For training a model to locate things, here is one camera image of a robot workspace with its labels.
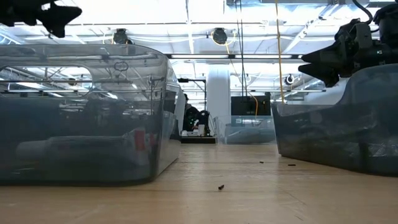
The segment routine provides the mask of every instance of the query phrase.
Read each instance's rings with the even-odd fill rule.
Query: black cable
[[[246,97],[248,97],[248,83],[246,82],[246,72],[244,71],[244,62],[243,62],[243,55],[244,55],[244,41],[243,41],[243,19],[242,19],[242,0],[239,1],[239,8],[241,10],[241,40],[242,40],[242,51],[241,51],[241,58],[242,58],[242,76],[244,76],[244,89],[246,91]]]
[[[235,11],[236,11],[236,25],[238,26],[238,42],[239,42],[239,50],[242,52],[242,44],[241,44],[241,29],[240,29],[240,27],[239,27],[239,19],[238,19],[238,5],[236,4],[236,1],[235,1]],[[242,83],[242,97],[243,97],[243,77],[242,77],[242,81],[241,81],[241,83]]]
[[[239,1],[239,7],[241,10],[241,15],[242,15],[242,2]],[[238,14],[238,4],[235,1],[235,11]],[[236,25],[238,26],[238,40],[239,40],[239,49],[241,51],[241,60],[242,60],[242,96],[244,96],[244,90],[246,91],[246,96],[248,96],[248,88],[247,85],[245,85],[244,83],[246,83],[246,77],[245,76],[245,71],[244,71],[244,59],[243,59],[243,20],[241,18],[241,27],[239,27],[239,19],[236,18]]]
[[[357,0],[353,0],[353,3],[355,4],[356,7],[358,7],[360,10],[364,11],[366,15],[368,15],[369,20],[366,21],[365,23],[369,25],[373,21],[373,15],[369,10],[367,10],[365,7],[363,7]]]

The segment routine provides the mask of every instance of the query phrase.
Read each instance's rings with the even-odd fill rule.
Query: pillar
[[[207,111],[211,114],[210,119],[217,118],[224,126],[231,122],[231,82],[229,65],[210,65],[209,74],[207,76]],[[215,130],[212,125],[209,124],[209,126],[211,134],[214,135]],[[222,134],[224,126],[217,127]]]

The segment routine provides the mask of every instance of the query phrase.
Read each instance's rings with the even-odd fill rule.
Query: person
[[[194,129],[198,129],[198,126],[195,125],[195,121],[197,120],[197,116],[199,115],[198,109],[188,103],[188,96],[185,96],[185,112],[184,112],[184,122],[183,122],[183,130],[184,131],[193,131]]]

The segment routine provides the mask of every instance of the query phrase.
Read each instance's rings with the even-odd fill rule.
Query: computer monitor
[[[271,96],[254,96],[258,102],[257,115],[271,115]],[[232,96],[231,97],[232,116],[254,116],[256,115],[256,101],[251,96]]]

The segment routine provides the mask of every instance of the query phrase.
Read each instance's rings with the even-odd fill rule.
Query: transparent storage container
[[[215,118],[218,144],[266,144],[275,141],[271,116],[223,116]]]
[[[0,46],[0,183],[154,180],[180,152],[185,98],[137,45]]]
[[[392,64],[356,72],[334,105],[272,104],[279,153],[398,176],[397,70]]]

